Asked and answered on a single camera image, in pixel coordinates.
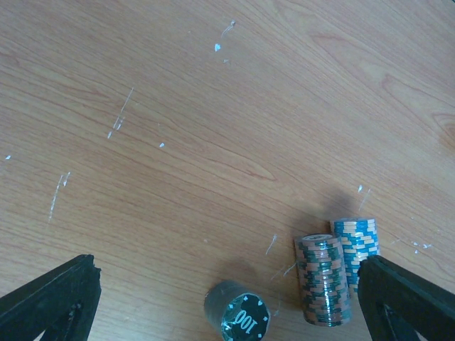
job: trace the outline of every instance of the white speck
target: white speck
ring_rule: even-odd
[[[268,248],[267,251],[265,252],[266,255],[269,253],[270,249],[272,248],[272,245],[277,241],[277,238],[278,238],[278,235],[277,235],[277,234],[274,234],[274,235],[273,235],[273,238],[272,238],[272,243],[270,243],[269,248]]]
[[[70,177],[71,172],[68,172],[68,174],[65,177],[65,180],[63,181],[63,187],[66,187],[66,183],[68,182],[68,178]]]
[[[284,272],[283,277],[285,277],[296,265],[297,265],[297,262],[292,264],[292,266]]]

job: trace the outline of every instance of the wooden table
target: wooden table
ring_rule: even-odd
[[[292,237],[373,216],[455,291],[454,60],[450,0],[3,0],[0,296],[90,253],[91,340],[218,340],[226,278],[267,340],[368,340],[304,322]]]

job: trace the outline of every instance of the poker chip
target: poker chip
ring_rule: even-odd
[[[269,327],[264,301],[234,281],[223,281],[205,296],[205,316],[224,341],[260,341]]]
[[[341,238],[349,291],[358,292],[358,270],[361,261],[380,254],[376,219],[343,218],[331,221],[332,232]]]
[[[326,327],[348,323],[350,294],[341,238],[310,234],[294,242],[305,320]]]

